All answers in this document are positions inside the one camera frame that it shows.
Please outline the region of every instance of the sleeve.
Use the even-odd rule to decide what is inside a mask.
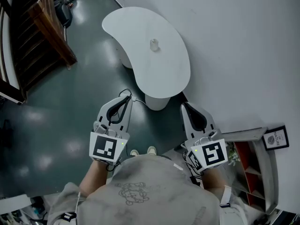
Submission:
[[[48,225],[53,225],[65,212],[75,211],[79,192],[80,188],[74,183],[70,182],[65,186],[64,190],[59,194],[57,200],[50,208]],[[85,199],[86,197],[81,193],[79,203]]]

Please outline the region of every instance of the small white object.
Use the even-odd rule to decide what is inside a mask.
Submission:
[[[226,205],[229,203],[231,197],[231,187],[229,186],[224,186],[224,193],[220,202],[220,205]]]
[[[177,165],[176,163],[174,163],[174,167],[178,168],[179,170],[183,171],[183,168],[180,167],[179,165]]]
[[[198,143],[197,145],[200,145],[200,144],[205,144],[205,143],[209,143],[209,142],[210,142],[210,140],[208,139],[208,137],[202,137],[197,142],[195,142],[195,146],[196,146],[196,143]]]
[[[79,199],[80,199],[80,195],[81,195],[81,192],[78,193],[78,198],[77,198],[77,203],[76,203],[76,207],[75,207],[75,213],[77,214],[77,209],[78,209],[78,203],[79,203]]]
[[[156,39],[151,39],[150,40],[150,49],[152,51],[157,51],[159,49],[159,46],[158,46],[158,41]]]

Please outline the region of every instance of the table pedestal base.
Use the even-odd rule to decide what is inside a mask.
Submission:
[[[154,111],[159,111],[167,106],[170,97],[167,98],[153,98],[145,94],[145,102],[147,106]]]
[[[123,47],[120,45],[120,43],[118,43],[117,40],[116,41],[116,46],[117,46],[117,51],[118,51],[118,54],[119,54],[119,58],[121,60],[121,63],[123,64],[123,66],[125,66],[126,68],[130,68],[132,69],[132,66],[131,66],[131,62],[125,52],[125,50],[123,49]]]

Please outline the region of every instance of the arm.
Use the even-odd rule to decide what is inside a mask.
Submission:
[[[211,188],[223,188],[225,185],[228,185],[217,168],[208,169],[203,173],[202,182],[206,190]]]
[[[222,178],[220,171],[217,168],[204,171],[202,182],[204,189],[213,193],[221,201],[225,189],[224,186],[228,184]]]
[[[107,170],[105,163],[93,161],[84,179],[79,185],[80,190],[86,195],[95,192],[106,184]]]

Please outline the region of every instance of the small plant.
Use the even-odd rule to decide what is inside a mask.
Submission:
[[[235,166],[236,162],[239,161],[240,162],[240,158],[239,155],[235,149],[235,146],[232,142],[228,143],[229,146],[229,156],[228,159],[230,161],[229,165],[233,165]]]

